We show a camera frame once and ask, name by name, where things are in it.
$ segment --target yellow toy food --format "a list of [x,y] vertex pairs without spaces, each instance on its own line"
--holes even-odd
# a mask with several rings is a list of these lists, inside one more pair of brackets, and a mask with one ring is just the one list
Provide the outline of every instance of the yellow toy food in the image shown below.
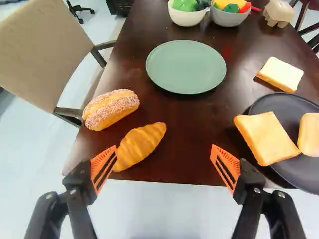
[[257,73],[257,77],[285,92],[293,93],[303,74],[303,70],[272,56]]
[[113,170],[120,172],[141,162],[154,151],[166,132],[166,124],[156,122],[134,128],[122,139]]
[[319,157],[319,113],[306,113],[301,117],[298,148],[310,157]]
[[274,112],[236,116],[234,122],[261,166],[300,154]]
[[90,130],[100,131],[132,113],[139,105],[139,98],[133,91],[114,90],[91,100],[82,118]]
[[220,9],[224,9],[229,4],[237,4],[239,9],[241,9],[245,4],[245,0],[214,0],[213,3],[216,3]]

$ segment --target bread roll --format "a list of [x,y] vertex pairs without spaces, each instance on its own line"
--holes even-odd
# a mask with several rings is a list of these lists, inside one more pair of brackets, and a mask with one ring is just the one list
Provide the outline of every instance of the bread roll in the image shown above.
[[306,113],[301,117],[298,148],[310,157],[319,157],[319,113]]
[[134,128],[122,139],[113,170],[120,172],[141,162],[154,151],[166,132],[166,124],[157,122]]
[[100,131],[132,113],[139,105],[139,98],[133,91],[114,90],[91,100],[82,118],[90,130]]
[[261,166],[300,154],[274,112],[236,116],[234,122]]

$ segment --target beige chair backrest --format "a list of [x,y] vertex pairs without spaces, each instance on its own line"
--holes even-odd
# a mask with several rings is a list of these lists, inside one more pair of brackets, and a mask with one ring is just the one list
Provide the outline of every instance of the beige chair backrest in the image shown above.
[[52,113],[92,47],[62,0],[29,0],[0,22],[0,86]]

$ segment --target black plate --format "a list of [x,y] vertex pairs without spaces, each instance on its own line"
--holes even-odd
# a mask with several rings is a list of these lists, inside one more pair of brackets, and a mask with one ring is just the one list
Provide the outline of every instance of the black plate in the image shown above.
[[[269,111],[275,113],[291,140],[297,145],[301,117],[305,113],[319,113],[319,106],[296,95],[273,93],[256,100],[248,114],[257,115]],[[300,154],[274,163],[271,167],[295,187],[319,195],[319,157]]]

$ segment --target green plate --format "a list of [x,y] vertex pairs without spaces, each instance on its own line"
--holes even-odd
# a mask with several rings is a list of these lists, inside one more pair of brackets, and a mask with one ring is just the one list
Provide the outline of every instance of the green plate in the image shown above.
[[151,80],[167,91],[198,94],[218,86],[226,75],[223,57],[197,41],[169,41],[157,46],[146,59]]

